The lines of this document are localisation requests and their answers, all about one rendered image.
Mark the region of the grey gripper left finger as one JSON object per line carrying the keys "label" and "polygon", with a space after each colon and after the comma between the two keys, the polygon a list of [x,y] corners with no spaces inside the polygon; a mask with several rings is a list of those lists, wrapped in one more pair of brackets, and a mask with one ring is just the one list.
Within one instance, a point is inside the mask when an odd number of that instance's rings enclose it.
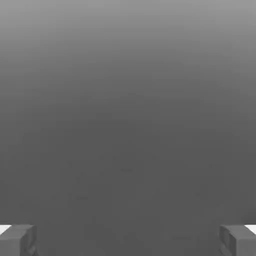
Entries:
{"label": "grey gripper left finger", "polygon": [[37,227],[0,224],[0,256],[38,256]]}

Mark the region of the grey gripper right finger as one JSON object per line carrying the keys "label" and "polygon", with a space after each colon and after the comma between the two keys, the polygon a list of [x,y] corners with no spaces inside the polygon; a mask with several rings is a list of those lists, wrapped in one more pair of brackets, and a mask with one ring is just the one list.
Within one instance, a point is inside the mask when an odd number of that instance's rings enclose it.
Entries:
{"label": "grey gripper right finger", "polygon": [[256,224],[221,225],[218,256],[256,256]]}

